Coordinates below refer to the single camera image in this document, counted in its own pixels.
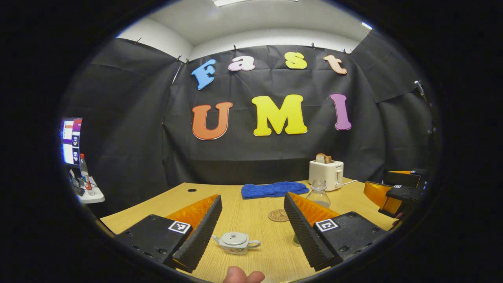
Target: wooden table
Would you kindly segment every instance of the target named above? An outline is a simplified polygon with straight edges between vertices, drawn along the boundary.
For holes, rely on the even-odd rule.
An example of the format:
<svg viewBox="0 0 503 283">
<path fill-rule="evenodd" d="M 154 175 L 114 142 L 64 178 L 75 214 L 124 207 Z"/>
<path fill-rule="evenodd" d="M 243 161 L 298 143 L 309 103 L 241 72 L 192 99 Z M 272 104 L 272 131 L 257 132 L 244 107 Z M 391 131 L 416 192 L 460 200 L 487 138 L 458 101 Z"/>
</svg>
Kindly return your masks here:
<svg viewBox="0 0 503 283">
<path fill-rule="evenodd" d="M 310 185 L 307 181 L 299 183 Z M 395 219 L 379 212 L 379 208 L 363 194 L 364 183 L 353 182 L 342 188 L 327 192 L 330 209 L 344 214 L 355 211 L 377 226 L 389 230 Z M 283 282 L 305 278 L 317 272 L 309 266 L 302 248 L 293 245 L 294 232 L 290 222 L 274 222 L 269 212 L 283 208 L 283 197 L 242 199 L 241 185 L 204 185 L 183 183 L 171 190 L 116 214 L 101 218 L 114 233 L 119 234 L 150 214 L 167 216 L 198 200 L 214 194 L 222 196 L 222 213 L 214 235 L 238 231 L 247 233 L 251 240 L 260 240 L 262 245 L 249 250 L 246 255 L 231 255 L 224 252 L 210 239 L 206 251 L 192 276 L 222 282 L 227 267 L 241 267 L 247 274 L 254 270 L 266 275 L 264 282 Z"/>
</svg>

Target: teapot spout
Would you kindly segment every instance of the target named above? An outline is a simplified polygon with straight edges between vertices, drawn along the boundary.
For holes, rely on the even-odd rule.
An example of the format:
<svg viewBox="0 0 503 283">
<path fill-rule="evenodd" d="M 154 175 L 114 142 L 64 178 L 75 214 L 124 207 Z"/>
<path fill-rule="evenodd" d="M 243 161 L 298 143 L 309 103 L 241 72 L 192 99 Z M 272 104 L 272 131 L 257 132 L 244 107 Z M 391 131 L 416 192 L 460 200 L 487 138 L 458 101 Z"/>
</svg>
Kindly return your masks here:
<svg viewBox="0 0 503 283">
<path fill-rule="evenodd" d="M 217 236 L 211 235 L 211 238 L 213 238 L 213 240 L 215 240 L 215 242 L 220 245 L 220 239 Z"/>
</svg>

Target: white teapot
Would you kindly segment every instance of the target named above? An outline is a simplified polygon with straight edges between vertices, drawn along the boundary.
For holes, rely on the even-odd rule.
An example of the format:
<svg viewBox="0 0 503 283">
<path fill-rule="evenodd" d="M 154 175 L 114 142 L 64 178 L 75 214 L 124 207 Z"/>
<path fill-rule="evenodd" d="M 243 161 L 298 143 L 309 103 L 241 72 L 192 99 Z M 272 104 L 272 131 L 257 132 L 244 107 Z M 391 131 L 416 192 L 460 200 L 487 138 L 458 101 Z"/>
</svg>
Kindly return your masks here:
<svg viewBox="0 0 503 283">
<path fill-rule="evenodd" d="M 224 251 L 230 254 L 246 254 L 248 249 L 255 249 L 262 245 L 260 241 L 250 241 L 248 234 L 241 232 L 228 232 L 223 234 L 220 239 L 215 235 L 212 235 L 211 238 L 213 238 Z"/>
</svg>

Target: blue towel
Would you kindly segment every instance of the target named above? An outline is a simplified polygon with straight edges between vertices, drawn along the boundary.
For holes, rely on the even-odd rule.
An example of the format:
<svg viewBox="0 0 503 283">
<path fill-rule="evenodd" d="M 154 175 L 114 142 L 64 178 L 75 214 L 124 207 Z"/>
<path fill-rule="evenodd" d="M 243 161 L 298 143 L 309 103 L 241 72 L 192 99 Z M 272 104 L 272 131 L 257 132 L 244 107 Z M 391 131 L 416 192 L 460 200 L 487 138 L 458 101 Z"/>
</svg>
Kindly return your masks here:
<svg viewBox="0 0 503 283">
<path fill-rule="evenodd" d="M 297 182 L 279 182 L 270 185 L 252 185 L 246 184 L 241 189 L 243 199 L 260 197 L 280 197 L 285 196 L 287 192 L 303 194 L 309 192 L 306 185 Z"/>
</svg>

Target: computer monitor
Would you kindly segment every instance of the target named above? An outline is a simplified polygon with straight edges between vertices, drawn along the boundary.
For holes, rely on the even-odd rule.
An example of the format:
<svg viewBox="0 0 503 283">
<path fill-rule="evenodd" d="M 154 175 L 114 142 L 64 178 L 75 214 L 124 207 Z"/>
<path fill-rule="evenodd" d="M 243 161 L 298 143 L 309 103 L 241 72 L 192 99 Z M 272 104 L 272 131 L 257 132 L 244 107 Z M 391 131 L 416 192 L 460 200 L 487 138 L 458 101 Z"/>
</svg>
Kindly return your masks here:
<svg viewBox="0 0 503 283">
<path fill-rule="evenodd" d="M 64 118 L 61 127 L 61 152 L 63 162 L 80 166 L 80 127 L 82 118 Z"/>
</svg>

